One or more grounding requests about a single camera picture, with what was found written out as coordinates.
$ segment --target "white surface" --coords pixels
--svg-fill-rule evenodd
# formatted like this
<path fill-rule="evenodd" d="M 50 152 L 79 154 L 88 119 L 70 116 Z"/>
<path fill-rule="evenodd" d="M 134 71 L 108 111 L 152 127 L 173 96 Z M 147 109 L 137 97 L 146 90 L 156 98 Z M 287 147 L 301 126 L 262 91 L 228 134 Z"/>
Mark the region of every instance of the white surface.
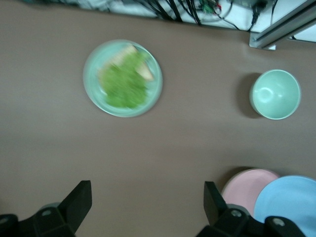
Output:
<path fill-rule="evenodd" d="M 147 10 L 140 4 L 123 4 L 121 0 L 63 0 L 64 2 L 71 2 L 71 3 L 79 3 L 82 8 L 91 9 L 97 8 L 102 11 L 106 11 L 110 9 L 113 13 L 120 13 L 120 14 L 128 14 L 128 15 L 137 15 L 137 16 L 144 16 L 144 17 L 156 17 L 154 13 Z M 295 8 L 300 6 L 302 3 L 306 2 L 307 0 L 278 0 L 275 12 L 273 15 L 272 22 L 276 22 L 289 12 L 293 11 Z M 227 0 L 220 0 L 219 3 L 222 6 L 222 13 L 221 16 L 225 16 L 225 13 L 230 7 L 230 2 Z M 163 3 L 160 1 L 160 4 L 164 9 L 166 9 L 167 13 L 171 16 L 173 11 L 168 6 L 167 3 Z M 195 23 L 194 19 L 188 15 L 181 6 L 179 6 L 179 12 L 181 13 L 181 18 L 184 22 L 188 23 Z M 271 24 L 271 13 L 272 8 L 265 10 L 263 13 L 260 14 L 256 25 L 252 28 L 254 32 L 261 32 L 268 28 Z M 225 28 L 234 28 L 232 25 L 224 22 L 224 21 L 217 21 L 217 22 L 207 22 L 218 20 L 218 17 L 215 15 L 210 15 L 206 13 L 199 13 L 199 18 L 204 25 L 209 26 L 219 26 Z M 251 26 L 252 20 L 252 10 L 244 8 L 238 4 L 234 4 L 230 14 L 226 17 L 226 20 L 234 23 L 237 27 L 241 30 L 248 30 Z M 298 40 L 307 40 L 307 41 L 316 41 L 316 27 L 310 27 L 309 29 L 297 34 L 296 39 Z"/>

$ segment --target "bowl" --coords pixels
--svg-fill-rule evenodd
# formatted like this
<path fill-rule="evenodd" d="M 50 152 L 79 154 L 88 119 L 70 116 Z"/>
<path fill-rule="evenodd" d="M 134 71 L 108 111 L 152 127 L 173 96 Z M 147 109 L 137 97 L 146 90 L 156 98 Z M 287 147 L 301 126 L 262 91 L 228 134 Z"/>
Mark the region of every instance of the bowl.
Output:
<path fill-rule="evenodd" d="M 301 101 L 300 86 L 283 70 L 263 73 L 250 90 L 253 109 L 268 119 L 284 119 L 295 112 Z"/>

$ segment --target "pale green plate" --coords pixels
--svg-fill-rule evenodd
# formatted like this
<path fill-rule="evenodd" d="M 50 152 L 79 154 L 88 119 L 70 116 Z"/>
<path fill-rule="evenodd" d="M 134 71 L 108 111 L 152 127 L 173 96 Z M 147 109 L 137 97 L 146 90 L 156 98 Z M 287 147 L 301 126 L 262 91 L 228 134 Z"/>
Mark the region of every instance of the pale green plate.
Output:
<path fill-rule="evenodd" d="M 138 51 L 150 55 L 146 63 L 154 80 L 147 82 L 147 99 L 144 104 L 134 109 L 116 108 L 106 103 L 107 95 L 99 84 L 97 74 L 108 60 L 129 44 L 132 44 Z M 162 73 L 157 60 L 144 47 L 128 40 L 114 40 L 100 45 L 90 54 L 83 70 L 83 84 L 89 98 L 101 110 L 118 117 L 134 117 L 148 111 L 158 100 L 162 89 Z"/>

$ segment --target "food on plate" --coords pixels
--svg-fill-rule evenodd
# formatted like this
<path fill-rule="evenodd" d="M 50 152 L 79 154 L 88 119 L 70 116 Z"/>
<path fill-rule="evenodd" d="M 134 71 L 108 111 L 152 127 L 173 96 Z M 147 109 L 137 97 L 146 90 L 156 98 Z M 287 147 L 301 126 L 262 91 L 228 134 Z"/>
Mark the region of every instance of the food on plate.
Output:
<path fill-rule="evenodd" d="M 109 105 L 133 109 L 146 101 L 146 85 L 154 80 L 146 64 L 148 57 L 148 53 L 129 45 L 99 71 L 99 82 Z"/>

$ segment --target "connector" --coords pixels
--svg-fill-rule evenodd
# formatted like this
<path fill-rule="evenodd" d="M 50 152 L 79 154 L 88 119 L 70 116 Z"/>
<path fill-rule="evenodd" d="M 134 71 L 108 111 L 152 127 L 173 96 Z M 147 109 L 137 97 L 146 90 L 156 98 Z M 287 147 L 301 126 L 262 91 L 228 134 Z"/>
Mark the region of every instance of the connector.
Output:
<path fill-rule="evenodd" d="M 251 31 L 252 27 L 257 23 L 260 13 L 266 8 L 266 6 L 267 6 L 267 1 L 265 0 L 257 1 L 252 6 L 252 21 L 251 21 L 251 27 L 248 29 L 249 32 Z"/>

